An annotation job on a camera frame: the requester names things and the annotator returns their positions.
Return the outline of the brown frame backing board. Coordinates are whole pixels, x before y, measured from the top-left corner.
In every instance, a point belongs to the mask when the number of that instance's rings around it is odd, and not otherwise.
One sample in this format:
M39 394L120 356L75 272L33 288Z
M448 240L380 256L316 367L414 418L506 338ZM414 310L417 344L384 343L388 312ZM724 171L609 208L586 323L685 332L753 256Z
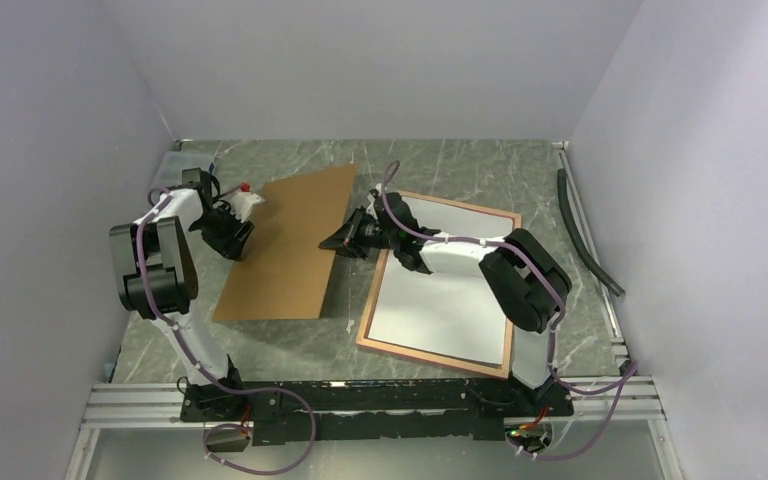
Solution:
M215 307L217 323L308 320L321 315L335 253L319 247L341 227L357 169L352 164L264 185L254 231Z

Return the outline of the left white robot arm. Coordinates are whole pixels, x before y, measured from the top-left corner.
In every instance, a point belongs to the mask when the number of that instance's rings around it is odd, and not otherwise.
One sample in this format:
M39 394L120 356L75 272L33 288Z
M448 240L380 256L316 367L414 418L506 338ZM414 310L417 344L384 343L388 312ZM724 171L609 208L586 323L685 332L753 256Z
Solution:
M251 215L265 200L247 183L224 191L201 168L183 170L177 185L152 188L148 200L145 214L109 231L119 300L173 346L193 400L207 397L217 417L232 420L244 411L247 394L194 306L200 287L189 235L198 233L221 257L239 262L254 231Z

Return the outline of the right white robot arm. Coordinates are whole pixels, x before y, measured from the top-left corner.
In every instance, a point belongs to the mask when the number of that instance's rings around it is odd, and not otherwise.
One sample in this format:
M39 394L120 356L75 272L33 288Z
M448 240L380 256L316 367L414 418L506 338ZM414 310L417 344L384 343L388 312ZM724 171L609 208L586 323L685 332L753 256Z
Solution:
M368 199L320 243L376 259L358 344L513 378L514 409L537 413L569 276L515 213L408 192Z

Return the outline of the clear plastic organizer box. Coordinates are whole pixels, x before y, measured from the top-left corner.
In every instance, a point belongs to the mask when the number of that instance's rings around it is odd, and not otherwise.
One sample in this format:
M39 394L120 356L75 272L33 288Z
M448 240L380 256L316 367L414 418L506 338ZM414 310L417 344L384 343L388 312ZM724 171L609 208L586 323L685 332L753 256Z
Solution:
M184 151L166 152L157 167L151 187L170 187L179 185L184 170L199 168L212 172L215 166L214 156L205 153Z

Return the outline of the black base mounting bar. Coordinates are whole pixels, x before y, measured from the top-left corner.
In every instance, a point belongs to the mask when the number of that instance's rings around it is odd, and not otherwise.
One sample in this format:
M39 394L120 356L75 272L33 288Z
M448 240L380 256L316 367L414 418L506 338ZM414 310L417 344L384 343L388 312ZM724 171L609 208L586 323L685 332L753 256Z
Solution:
M514 378L487 377L234 382L180 388L185 423L240 423L257 446L288 442L466 436L500 440L516 422L569 417L567 389L547 381L529 389Z

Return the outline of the aluminium rail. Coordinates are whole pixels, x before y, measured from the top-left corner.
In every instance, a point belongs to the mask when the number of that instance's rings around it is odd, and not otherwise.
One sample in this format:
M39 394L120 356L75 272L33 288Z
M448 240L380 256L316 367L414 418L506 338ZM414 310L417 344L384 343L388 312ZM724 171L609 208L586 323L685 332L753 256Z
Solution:
M587 390L607 385L615 378L574 377L577 386ZM604 419L615 398L616 390L599 395L572 394L573 414L562 422L592 421ZM87 429L213 427L229 421L184 420L181 413L184 395L174 383L153 384L97 384L93 387L81 420ZM423 413L440 415L441 408L378 409L373 413L387 412L396 415ZM624 385L614 410L614 421L666 421L667 416L651 377L632 377Z

